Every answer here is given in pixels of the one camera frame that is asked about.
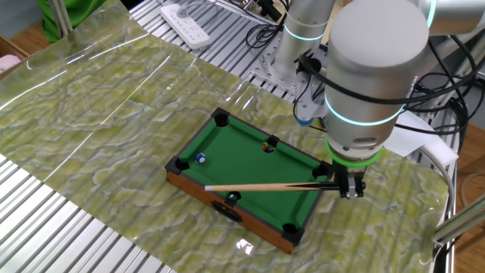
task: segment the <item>wires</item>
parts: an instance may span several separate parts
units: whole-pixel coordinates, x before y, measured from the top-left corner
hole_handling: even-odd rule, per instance
[[[315,90],[316,92],[313,94],[312,96],[312,99],[313,100],[316,100],[320,97],[320,95],[322,95],[324,92],[325,92],[325,86],[323,88],[321,88],[321,86],[323,85],[324,83],[320,83],[318,86],[317,86],[317,89]],[[313,128],[313,129],[316,129],[316,130],[320,130],[322,132],[327,132],[325,130],[325,122],[324,122],[324,119],[323,118],[319,118],[319,121],[320,121],[320,125],[322,126],[322,128],[318,128],[318,127],[314,127],[312,125],[310,125],[310,128]]]
[[[425,74],[423,77],[421,77],[420,80],[418,80],[416,82],[415,88],[412,90],[410,97],[413,97],[413,95],[415,93],[431,94],[431,93],[435,92],[434,91],[435,89],[443,89],[443,88],[446,87],[447,83],[443,84],[442,86],[438,86],[435,89],[428,89],[428,88],[424,87],[424,85],[421,83],[421,81],[424,80],[425,78],[429,77],[429,76],[444,76],[444,77],[447,77],[446,74],[438,73],[438,72],[431,72],[431,73]],[[419,102],[418,104],[415,104],[413,106],[410,106],[409,104],[407,104],[404,107],[404,109],[406,111],[413,111],[413,112],[417,112],[417,113],[433,113],[433,112],[438,112],[438,111],[445,110],[445,109],[449,108],[448,105],[444,105],[444,106],[441,106],[439,108],[432,108],[432,109],[417,108],[418,106],[423,105],[424,103],[429,102],[429,101],[430,101],[430,99],[426,99],[423,102]]]
[[[456,237],[448,246],[448,248],[446,248],[445,252],[444,253],[441,253],[440,251],[442,249],[445,248],[445,246],[441,247],[440,250],[438,250],[439,252],[436,254],[436,264],[434,266],[434,270],[433,272],[434,273],[438,273],[438,272],[444,272],[445,271],[445,266],[446,266],[446,257],[448,256],[448,254],[452,251],[452,248],[454,247],[454,245],[456,245],[456,242],[458,242],[458,240],[462,237],[462,235]]]
[[[455,35],[451,35],[453,41],[455,41],[456,45],[463,51],[463,53],[465,54],[465,56],[467,56],[467,59],[468,61],[470,62],[470,66],[471,66],[471,69],[472,70],[475,70],[477,69],[477,64],[475,64],[475,60],[473,59],[473,56],[471,55],[471,53],[468,51],[468,49],[466,48],[466,46],[463,44],[463,42],[458,39],[457,36]],[[463,96],[466,96],[468,94],[468,92],[470,92],[469,89],[465,90],[463,92]]]
[[[309,64],[308,57],[306,56],[300,56],[299,58],[300,62],[302,65],[305,67],[305,69],[312,74],[314,74],[319,80],[323,81],[325,84],[328,86],[334,88],[335,90],[341,92],[342,94],[345,94],[347,96],[351,96],[352,98],[355,99],[360,99],[365,102],[372,102],[372,103],[377,103],[377,104],[384,104],[384,105],[401,105],[401,104],[407,104],[407,103],[413,103],[413,102],[423,102],[426,99],[434,99],[436,97],[439,97],[441,95],[447,94],[451,91],[454,91],[456,88],[459,88],[460,86],[465,85],[468,83],[470,80],[474,79],[476,74],[478,73],[478,70],[481,69],[485,65],[485,58],[483,58],[480,63],[477,65],[477,68],[473,70],[469,75],[463,78],[463,80],[460,80],[459,82],[452,84],[449,87],[446,87],[438,92],[435,92],[430,95],[425,95],[425,96],[419,96],[416,98],[402,98],[402,99],[378,99],[378,98],[373,98],[370,96],[362,95],[356,92],[353,92],[347,88],[344,88],[340,86],[337,83],[334,83],[333,81],[329,80],[325,76],[319,74],[317,71],[315,71],[311,65]]]
[[[232,4],[237,6],[241,11],[249,15],[250,17],[259,20],[257,17],[255,17],[252,13],[249,11],[245,10],[244,8],[241,8],[237,3],[234,3],[233,0],[229,0]],[[280,2],[283,4],[284,8],[288,11],[289,8],[289,2],[288,0],[280,0]],[[281,18],[281,21],[278,25],[275,24],[259,24],[254,27],[252,27],[248,33],[246,34],[245,37],[245,42],[248,47],[251,49],[260,49],[265,46],[267,46],[273,39],[277,36],[278,32],[283,30],[284,22],[286,19],[286,13],[283,15]],[[251,40],[251,36],[253,33],[257,33],[254,40]]]
[[[300,96],[298,96],[298,98],[295,100],[295,102],[293,103],[293,117],[295,117],[296,120],[298,120],[298,118],[296,117],[296,103],[300,101],[300,99],[302,98],[303,94],[305,94],[306,90],[308,89],[308,87],[310,86],[310,82],[311,82],[311,76],[310,78],[308,79],[308,82],[306,83],[306,86],[305,86],[305,89],[303,90],[303,92],[300,94]],[[321,132],[327,132],[325,129],[322,129],[322,128],[318,128],[318,127],[315,127],[315,126],[312,126],[310,125],[309,126],[310,128],[312,129],[315,129],[315,130],[319,130]]]
[[[456,85],[455,80],[453,79],[453,76],[448,71],[448,68],[446,68],[441,57],[438,55],[438,52],[437,52],[436,48],[434,47],[433,43],[431,41],[428,41],[428,45],[430,46],[432,53],[434,54],[434,56],[438,60],[438,63],[440,64],[441,68],[445,72],[445,75],[448,77],[448,80],[452,83],[452,85]],[[468,87],[466,89],[467,91],[469,91],[471,89],[473,82],[474,82],[474,78],[472,78],[470,83],[468,84]],[[431,130],[422,130],[422,129],[417,129],[417,128],[413,128],[413,127],[408,127],[408,126],[401,125],[401,124],[396,124],[396,127],[403,128],[403,129],[406,129],[406,130],[412,130],[412,131],[419,132],[419,133],[426,133],[426,134],[433,134],[433,135],[440,135],[440,136],[465,131],[466,127],[468,126],[468,108],[467,108],[467,105],[466,105],[466,102],[465,102],[465,98],[463,97],[460,89],[457,87],[455,89],[455,91],[456,91],[456,94],[458,95],[457,99],[451,98],[449,100],[449,102],[447,103],[447,105],[445,105],[443,107],[435,108],[435,109],[422,109],[422,110],[420,110],[420,112],[438,112],[438,111],[441,111],[441,110],[444,110],[444,109],[447,109],[447,108],[451,108],[453,110],[453,112],[455,113],[455,116],[456,116],[456,119],[457,119],[457,123],[455,124],[456,126],[458,126],[457,129],[449,130],[449,131],[446,131],[446,132],[436,132],[436,131],[431,131]],[[459,146],[458,149],[461,148],[464,138],[465,138],[465,134],[463,133],[460,136],[460,146]]]

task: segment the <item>metal pole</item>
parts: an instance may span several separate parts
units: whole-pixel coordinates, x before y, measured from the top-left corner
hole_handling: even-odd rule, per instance
[[[294,82],[294,62],[321,43],[335,0],[293,0],[286,15],[283,36],[271,62],[271,71],[286,82]]]
[[[61,38],[64,38],[68,33],[73,31],[64,0],[48,0],[48,4],[51,7]]]
[[[436,229],[434,242],[444,246],[485,220],[485,194]]]

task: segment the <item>green cloth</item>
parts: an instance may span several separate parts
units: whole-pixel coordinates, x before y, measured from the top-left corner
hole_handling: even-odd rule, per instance
[[[70,24],[77,27],[93,11],[99,8],[106,0],[65,0],[67,13],[69,14]],[[48,0],[37,0],[42,10],[42,30],[48,42],[57,42],[61,38],[58,27],[55,24],[54,15]]]

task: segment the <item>billiard ball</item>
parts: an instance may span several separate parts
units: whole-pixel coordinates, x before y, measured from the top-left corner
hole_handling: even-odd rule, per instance
[[[274,152],[274,147],[269,145],[268,143],[263,143],[263,152],[266,152],[266,153],[272,153]]]
[[[205,162],[205,155],[204,155],[203,153],[201,153],[201,152],[200,152],[200,153],[198,153],[198,154],[196,155],[196,161],[197,161],[198,163],[204,163],[204,162]]]

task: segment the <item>green marble surface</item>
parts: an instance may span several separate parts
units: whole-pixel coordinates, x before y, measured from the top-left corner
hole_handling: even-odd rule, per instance
[[[386,150],[365,198],[324,194],[291,256],[170,185],[166,162],[218,106],[330,159],[291,104],[147,34],[108,0],[0,82],[0,153],[179,273],[429,270],[446,185]]]

